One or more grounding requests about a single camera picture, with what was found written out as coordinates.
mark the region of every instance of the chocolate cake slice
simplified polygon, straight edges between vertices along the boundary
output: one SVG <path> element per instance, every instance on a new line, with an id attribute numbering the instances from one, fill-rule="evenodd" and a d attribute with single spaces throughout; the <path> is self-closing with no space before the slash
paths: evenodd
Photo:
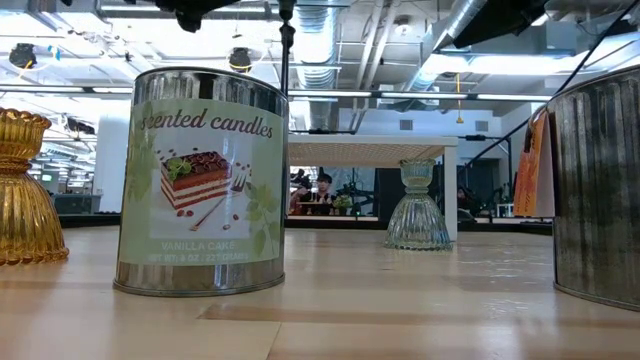
<path id="1" fill-rule="evenodd" d="M 226 194 L 229 162 L 215 151 L 173 157 L 162 163 L 162 192 L 174 209 Z"/>

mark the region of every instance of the amber glass candle holder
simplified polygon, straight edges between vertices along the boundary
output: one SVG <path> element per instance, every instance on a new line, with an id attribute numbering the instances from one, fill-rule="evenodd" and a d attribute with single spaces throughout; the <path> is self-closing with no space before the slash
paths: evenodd
<path id="1" fill-rule="evenodd" d="M 69 255 L 49 194 L 27 174 L 50 126 L 41 116 L 0 108 L 0 265 Z"/>

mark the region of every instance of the tin can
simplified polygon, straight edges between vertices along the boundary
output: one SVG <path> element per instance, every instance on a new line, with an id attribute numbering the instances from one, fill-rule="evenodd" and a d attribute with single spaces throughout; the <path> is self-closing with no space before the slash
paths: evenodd
<path id="1" fill-rule="evenodd" d="M 640 67 L 548 104 L 556 288 L 640 311 Z"/>
<path id="2" fill-rule="evenodd" d="M 279 90 L 240 74 L 140 74 L 115 288 L 189 297 L 281 283 L 287 117 Z"/>

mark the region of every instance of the scented candle tin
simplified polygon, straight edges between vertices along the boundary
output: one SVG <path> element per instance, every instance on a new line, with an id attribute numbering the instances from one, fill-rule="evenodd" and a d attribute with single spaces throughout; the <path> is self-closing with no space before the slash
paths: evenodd
<path id="1" fill-rule="evenodd" d="M 115 287 L 211 296 L 284 280 L 286 97 L 225 71 L 135 80 Z"/>

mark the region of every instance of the galvanized metal bucket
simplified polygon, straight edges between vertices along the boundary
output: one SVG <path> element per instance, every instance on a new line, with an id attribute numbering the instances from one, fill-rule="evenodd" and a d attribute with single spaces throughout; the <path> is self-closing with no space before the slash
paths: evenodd
<path id="1" fill-rule="evenodd" d="M 640 67 L 567 89 L 548 108 L 556 287 L 640 310 Z"/>

